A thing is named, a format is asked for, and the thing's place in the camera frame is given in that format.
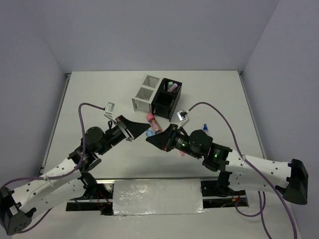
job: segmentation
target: white tabletop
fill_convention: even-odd
[[[262,157],[261,149],[236,71],[155,71],[155,72],[73,72],[65,95],[58,124],[46,162],[46,171],[57,165],[80,142],[81,130],[77,107],[81,102],[105,106],[114,102],[115,115],[146,122],[145,113],[133,111],[131,97],[138,90],[145,74],[183,82],[177,109],[188,109],[199,101],[215,105],[232,125],[241,150]],[[214,142],[234,147],[226,124],[207,106],[198,106],[189,114],[188,132],[206,123]],[[83,109],[85,127],[107,129],[103,113]],[[162,128],[168,120],[157,117]],[[214,176],[201,161],[178,152],[165,153],[145,142],[145,136],[133,142],[121,142],[103,155],[103,162],[91,171],[96,178],[154,178]],[[273,238],[292,238],[292,228],[286,212],[276,195],[267,193],[265,221]],[[247,192],[245,213],[258,211],[257,192]],[[68,238],[87,239],[266,239],[259,217],[245,218],[234,208],[209,209],[205,213],[153,216],[100,216],[98,212],[65,212],[65,203],[54,208],[34,230],[15,235],[14,239]]]
[[[154,72],[73,72],[48,154],[45,172],[55,167],[80,145],[81,129],[78,105],[89,102],[106,106],[115,103],[114,116],[147,122],[146,113],[134,112],[132,100],[146,75],[166,77],[183,83],[178,110],[189,109],[199,101],[215,105],[232,125],[242,152],[262,157],[261,149],[237,71],[154,71]],[[231,133],[223,119],[208,106],[197,106],[189,114],[185,129],[189,133],[206,123],[214,142],[234,148]],[[156,117],[163,129],[168,119]],[[99,126],[107,130],[103,112],[83,107],[85,128]],[[190,156],[177,150],[165,153],[145,141],[143,134],[133,142],[123,141],[101,156],[102,163],[90,173],[95,178],[163,178],[214,176]]]

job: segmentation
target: gray wall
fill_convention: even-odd
[[[243,70],[278,0],[23,3],[66,72]]]
[[[2,185],[39,172],[65,77],[20,1],[0,1],[0,33]]]
[[[309,203],[294,206],[304,239],[319,237],[319,1],[281,0],[245,70],[268,158],[302,160]]]

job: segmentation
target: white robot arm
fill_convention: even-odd
[[[97,182],[88,173],[101,162],[96,153],[103,155],[123,139],[132,141],[150,127],[148,123],[131,122],[123,116],[113,119],[112,113],[107,111],[112,109],[107,107],[105,116],[116,123],[116,126],[105,132],[99,127],[86,131],[87,150],[78,170],[65,177],[50,179],[52,176],[64,175],[78,165],[82,156],[82,144],[61,164],[42,175],[43,180],[31,181],[14,190],[7,187],[0,189],[0,221],[8,235],[20,233],[30,225],[32,219],[62,202],[96,195]],[[204,158],[202,164],[206,168],[220,171],[217,186],[221,192],[273,192],[247,163],[249,161],[276,186],[285,200],[301,205],[307,203],[308,173],[301,161],[293,159],[290,163],[275,162],[249,155],[241,156],[234,149],[213,143],[213,138],[202,130],[195,130],[188,136],[182,128],[188,118],[180,112],[178,116],[181,119],[179,125],[171,124],[162,133],[148,137],[147,142],[166,152],[176,148],[194,158]]]

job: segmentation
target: purple cable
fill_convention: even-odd
[[[63,178],[63,177],[66,177],[66,176],[69,176],[70,174],[72,174],[73,172],[75,172],[76,170],[78,170],[83,162],[83,158],[84,158],[84,154],[85,154],[85,148],[86,148],[86,141],[85,141],[85,128],[84,128],[84,123],[83,123],[83,118],[82,118],[82,113],[81,113],[81,108],[82,106],[91,106],[91,107],[94,107],[94,108],[97,108],[99,110],[105,110],[105,108],[103,107],[99,107],[99,106],[95,106],[93,104],[90,104],[90,103],[81,103],[79,105],[79,108],[78,108],[78,113],[79,113],[79,119],[80,119],[80,124],[81,124],[81,130],[82,130],[82,155],[81,155],[81,158],[80,158],[80,161],[79,163],[74,167],[74,169],[72,169],[70,172],[66,173],[66,174],[63,174],[63,175],[59,175],[59,176],[53,176],[53,177],[48,177],[48,179],[59,179],[59,178]],[[8,182],[6,182],[5,184],[2,185],[2,188],[4,188],[5,186],[7,186],[8,184],[10,183],[13,183],[13,182],[17,182],[17,181],[21,181],[21,180],[44,180],[43,177],[21,177],[21,178],[16,178],[16,179],[12,179]],[[24,231],[20,231],[19,233],[26,233],[30,230],[32,230],[33,228],[35,228],[44,218],[45,216],[52,210],[49,209],[48,211],[46,211],[46,213],[39,219],[39,221],[37,221],[32,227],[24,230]]]
[[[235,142],[236,149],[237,149],[239,155],[240,155],[241,157],[243,157],[243,154],[241,153],[241,151],[240,151],[240,149],[239,149],[239,146],[238,146],[238,143],[237,143],[237,139],[236,139],[236,136],[235,136],[235,133],[234,133],[232,127],[230,126],[230,124],[229,124],[228,120],[225,118],[225,116],[224,116],[215,106],[213,106],[213,105],[211,105],[211,104],[209,104],[209,103],[207,103],[207,102],[198,102],[198,103],[196,103],[195,105],[193,105],[191,108],[189,108],[188,111],[190,112],[190,111],[191,111],[193,108],[195,108],[197,105],[201,105],[201,104],[212,107],[212,108],[224,119],[224,121],[225,121],[226,124],[228,125],[228,128],[229,128],[230,131],[231,131],[231,134],[233,135],[233,139],[234,139],[234,142]],[[292,227],[293,227],[294,239],[297,239],[297,228],[296,228],[296,224],[295,224],[293,215],[291,214],[291,212],[290,212],[290,210],[289,210],[289,208],[288,208],[288,206],[287,206],[285,200],[282,198],[282,196],[281,196],[280,193],[277,191],[277,189],[276,189],[275,186],[272,184],[272,182],[271,182],[258,168],[256,168],[256,167],[255,167],[251,162],[249,162],[247,159],[245,160],[245,162],[246,162],[249,166],[251,166],[260,176],[262,176],[262,178],[265,179],[265,181],[269,184],[269,186],[270,186],[270,187],[274,190],[274,192],[277,194],[278,198],[280,199],[281,203],[283,204],[283,206],[284,206],[284,208],[285,208],[285,210],[286,210],[286,212],[287,212],[287,214],[288,214],[288,217],[289,217],[289,219],[290,219],[291,225],[292,225]],[[265,223],[263,223],[263,227],[264,227],[264,230],[265,230],[266,234],[267,234],[268,237],[271,239],[271,237],[270,237],[270,235],[269,235],[269,233],[268,233],[268,231],[267,231],[267,228],[266,228]]]
[[[260,195],[260,192],[259,192],[259,191],[258,191],[258,195],[259,195],[259,202],[261,203],[262,201],[261,201],[261,195]],[[241,211],[239,211],[239,209],[238,209],[238,203],[241,202],[241,201],[243,201],[244,198],[239,199],[239,200],[236,202],[236,204],[235,204],[235,209],[236,209],[236,211],[237,211],[239,214],[241,214],[241,215],[243,215],[243,216],[245,216],[245,217],[249,217],[249,218],[253,218],[253,217],[256,217],[256,216],[258,216],[258,215],[261,215],[261,213],[263,212],[263,210],[265,209],[265,206],[266,206],[266,194],[265,194],[265,192],[263,192],[263,197],[264,197],[264,203],[263,203],[263,205],[260,207],[260,211],[259,211],[258,213],[256,213],[256,214],[249,215],[249,214],[244,214],[244,213],[242,213]]]
[[[259,207],[261,208],[261,196],[260,196],[260,192],[258,192],[258,195],[259,195]],[[263,210],[260,210],[260,218],[261,218],[261,223],[263,224],[263,228],[264,228],[264,231],[265,233],[267,234],[268,238],[269,239],[272,239],[272,237],[270,236],[268,230],[267,230],[267,227],[266,227],[266,223],[265,223],[265,220],[264,220],[264,212]]]
[[[48,215],[48,213],[52,210],[52,208],[50,208],[48,211],[45,212],[45,214],[43,214],[43,216],[39,219],[39,221],[37,221],[32,227],[25,229],[24,231],[20,231],[18,232],[20,233],[27,233],[28,231],[32,230],[33,228],[35,228],[44,218],[46,215]]]

